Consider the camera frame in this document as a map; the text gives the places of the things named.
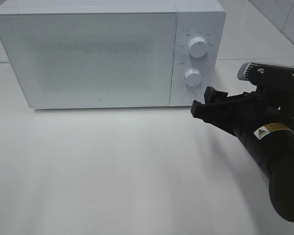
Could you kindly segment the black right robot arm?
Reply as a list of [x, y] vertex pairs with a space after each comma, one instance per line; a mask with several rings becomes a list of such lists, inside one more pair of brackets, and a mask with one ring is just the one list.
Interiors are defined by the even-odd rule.
[[257, 88], [229, 96], [208, 87], [193, 117], [235, 136], [269, 181], [275, 211], [294, 223], [294, 93]]

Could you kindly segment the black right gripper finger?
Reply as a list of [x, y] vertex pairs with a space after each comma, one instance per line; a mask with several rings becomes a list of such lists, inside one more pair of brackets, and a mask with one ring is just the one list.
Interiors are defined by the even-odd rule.
[[227, 96], [227, 92], [217, 91], [215, 88], [207, 86], [204, 93], [204, 101], [205, 104], [216, 103], [227, 98]]
[[206, 123], [212, 124], [216, 127], [225, 127], [224, 105], [212, 103], [202, 104], [196, 100], [191, 106], [191, 114], [194, 118], [200, 119]]

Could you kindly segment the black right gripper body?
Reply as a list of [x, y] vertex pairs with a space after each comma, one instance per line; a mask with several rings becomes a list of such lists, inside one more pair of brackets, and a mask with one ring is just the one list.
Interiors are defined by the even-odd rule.
[[217, 92], [217, 105], [217, 127], [232, 135], [254, 133], [270, 123], [294, 131], [294, 92], [263, 87], [233, 96]]

